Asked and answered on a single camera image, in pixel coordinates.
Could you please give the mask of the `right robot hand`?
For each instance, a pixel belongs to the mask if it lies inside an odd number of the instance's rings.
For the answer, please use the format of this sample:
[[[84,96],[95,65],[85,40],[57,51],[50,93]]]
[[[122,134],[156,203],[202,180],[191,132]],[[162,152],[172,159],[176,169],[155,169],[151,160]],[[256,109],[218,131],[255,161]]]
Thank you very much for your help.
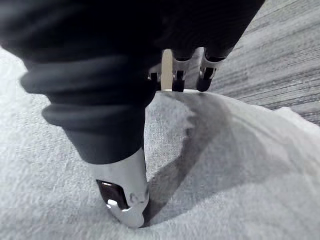
[[[49,100],[42,115],[89,164],[122,224],[145,223],[146,107],[161,89],[172,51],[173,92],[182,92],[203,48],[195,88],[209,89],[262,0],[3,0],[0,45],[24,63],[20,83]]]

